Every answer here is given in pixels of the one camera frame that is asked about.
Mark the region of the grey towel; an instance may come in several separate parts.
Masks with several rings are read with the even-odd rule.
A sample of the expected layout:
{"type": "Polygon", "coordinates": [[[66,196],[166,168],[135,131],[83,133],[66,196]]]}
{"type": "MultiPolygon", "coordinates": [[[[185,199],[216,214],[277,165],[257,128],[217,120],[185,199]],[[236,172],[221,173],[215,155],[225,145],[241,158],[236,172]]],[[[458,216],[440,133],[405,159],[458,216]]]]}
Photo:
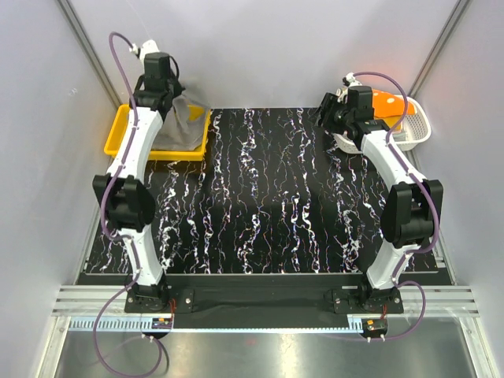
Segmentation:
{"type": "Polygon", "coordinates": [[[152,150],[193,151],[202,144],[209,106],[198,91],[184,89],[173,99],[152,150]]]}

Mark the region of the orange white patterned towel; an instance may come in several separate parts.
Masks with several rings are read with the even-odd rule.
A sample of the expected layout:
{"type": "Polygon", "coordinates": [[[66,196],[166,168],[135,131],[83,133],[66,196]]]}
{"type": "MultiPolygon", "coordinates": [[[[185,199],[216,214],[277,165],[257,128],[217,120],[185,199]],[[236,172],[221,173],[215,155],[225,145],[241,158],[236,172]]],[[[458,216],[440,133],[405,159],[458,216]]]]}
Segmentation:
{"type": "MultiPolygon", "coordinates": [[[[347,89],[340,88],[335,93],[341,102],[343,102],[343,97],[347,95],[347,89]]],[[[417,114],[417,107],[410,100],[407,100],[407,102],[406,115],[417,114]]],[[[372,89],[372,107],[374,108],[375,118],[385,119],[389,117],[400,117],[403,115],[405,100],[402,96],[372,89]]]]}

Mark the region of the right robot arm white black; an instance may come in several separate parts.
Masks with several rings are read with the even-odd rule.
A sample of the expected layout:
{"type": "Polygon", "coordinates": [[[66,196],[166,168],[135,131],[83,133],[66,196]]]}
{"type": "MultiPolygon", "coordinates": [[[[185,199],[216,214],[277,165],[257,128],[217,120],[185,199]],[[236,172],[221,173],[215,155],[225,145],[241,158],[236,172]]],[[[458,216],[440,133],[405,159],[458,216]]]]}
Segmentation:
{"type": "Polygon", "coordinates": [[[406,159],[384,120],[375,118],[371,87],[352,86],[326,93],[319,107],[319,124],[347,135],[375,166],[388,195],[380,217],[383,242],[356,292],[351,309],[400,312],[398,281],[415,254],[432,250],[439,235],[443,185],[428,180],[406,159]]]}

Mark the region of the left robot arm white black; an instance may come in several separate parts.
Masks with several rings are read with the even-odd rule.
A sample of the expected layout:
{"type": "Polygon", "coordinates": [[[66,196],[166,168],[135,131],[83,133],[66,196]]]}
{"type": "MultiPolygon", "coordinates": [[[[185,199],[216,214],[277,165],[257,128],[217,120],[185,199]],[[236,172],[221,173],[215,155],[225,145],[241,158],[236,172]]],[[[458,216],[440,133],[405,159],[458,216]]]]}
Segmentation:
{"type": "Polygon", "coordinates": [[[151,231],[156,202],[143,179],[154,140],[173,99],[182,92],[170,61],[164,52],[145,55],[117,156],[107,173],[92,182],[102,230],[110,240],[124,244],[131,263],[132,279],[125,287],[128,301],[154,312],[169,305],[170,293],[151,231]]]}

